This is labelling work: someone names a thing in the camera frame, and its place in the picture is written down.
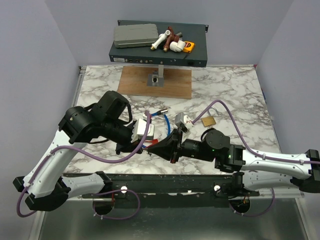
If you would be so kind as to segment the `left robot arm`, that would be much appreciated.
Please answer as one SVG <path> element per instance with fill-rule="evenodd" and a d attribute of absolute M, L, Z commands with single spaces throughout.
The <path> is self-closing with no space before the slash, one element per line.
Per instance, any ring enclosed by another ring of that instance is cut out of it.
<path fill-rule="evenodd" d="M 135 153 L 141 153 L 142 141 L 146 137 L 139 137 L 137 131 L 139 128 L 145 130 L 149 120 L 149 116 L 134 120 L 129 101 L 110 90 L 97 103 L 69 108 L 38 164 L 26 176 L 13 180 L 13 185 L 20 192 L 16 204 L 18 216 L 27 217 L 20 209 L 24 195 L 27 196 L 26 205 L 35 213 L 53 211 L 68 199 L 81 195 L 104 198 L 113 194 L 118 187 L 102 171 L 78 177 L 65 177 L 63 171 L 77 153 L 107 163 L 108 160 L 83 150 L 99 137 L 116 143 L 118 152 L 130 153 L 117 160 L 118 163 L 128 160 Z"/>

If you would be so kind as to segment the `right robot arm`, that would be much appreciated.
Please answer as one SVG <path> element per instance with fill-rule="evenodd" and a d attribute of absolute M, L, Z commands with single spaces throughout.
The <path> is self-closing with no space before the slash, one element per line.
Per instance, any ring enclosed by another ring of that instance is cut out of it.
<path fill-rule="evenodd" d="M 297 188 L 304 193 L 320 192 L 320 154 L 314 149 L 300 154 L 259 151 L 232 144 L 230 137 L 211 128 L 201 140 L 184 139 L 183 132 L 174 129 L 147 151 L 172 164 L 181 157 L 213 162 L 215 169 L 235 175 L 230 191 L 236 196 L 280 187 Z"/>

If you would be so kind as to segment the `blue cable lock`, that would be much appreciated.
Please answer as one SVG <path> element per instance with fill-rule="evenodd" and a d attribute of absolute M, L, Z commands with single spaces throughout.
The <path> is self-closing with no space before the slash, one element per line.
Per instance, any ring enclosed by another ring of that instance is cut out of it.
<path fill-rule="evenodd" d="M 171 125 L 170 125 L 170 121 L 169 121 L 169 118 L 167 116 L 167 112 L 168 112 L 168 109 L 165 108 L 165 109 L 161 109 L 161 110 L 158 110 L 157 112 L 154 112 L 151 114 L 151 117 L 156 117 L 156 116 L 163 116 L 164 117 L 164 120 L 165 120 L 165 123 L 166 123 L 166 126 L 167 126 L 167 136 L 169 136 L 171 134 Z M 142 149 L 145 150 L 147 149 L 148 147 L 151 147 L 152 145 L 142 145 Z"/>

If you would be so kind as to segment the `brass padlock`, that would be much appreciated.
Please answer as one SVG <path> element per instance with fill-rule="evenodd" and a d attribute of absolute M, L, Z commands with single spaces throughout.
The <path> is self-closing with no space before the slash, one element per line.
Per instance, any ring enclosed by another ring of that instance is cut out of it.
<path fill-rule="evenodd" d="M 203 116 L 201 118 L 201 121 L 203 123 L 203 126 L 206 128 L 212 127 L 217 124 L 217 122 L 214 118 L 214 115 L 211 114 L 210 110 L 206 111 L 206 116 Z"/>

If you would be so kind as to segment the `red cable lock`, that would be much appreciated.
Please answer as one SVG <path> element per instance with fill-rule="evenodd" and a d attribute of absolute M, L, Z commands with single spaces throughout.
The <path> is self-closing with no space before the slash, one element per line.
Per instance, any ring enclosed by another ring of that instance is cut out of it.
<path fill-rule="evenodd" d="M 157 144 L 159 141 L 158 141 L 158 139 L 153 139 L 153 140 L 145 140 L 144 142 L 149 143 L 151 145 L 154 145 L 154 144 Z"/>

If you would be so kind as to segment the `white elbow pipe fitting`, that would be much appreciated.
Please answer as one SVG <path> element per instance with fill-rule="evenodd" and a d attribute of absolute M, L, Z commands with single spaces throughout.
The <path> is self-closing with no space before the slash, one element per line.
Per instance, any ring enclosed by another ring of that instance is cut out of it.
<path fill-rule="evenodd" d="M 178 42 L 172 41 L 169 45 L 169 49 L 173 52 L 182 52 L 185 48 L 186 43 L 182 40 L 179 40 Z"/>

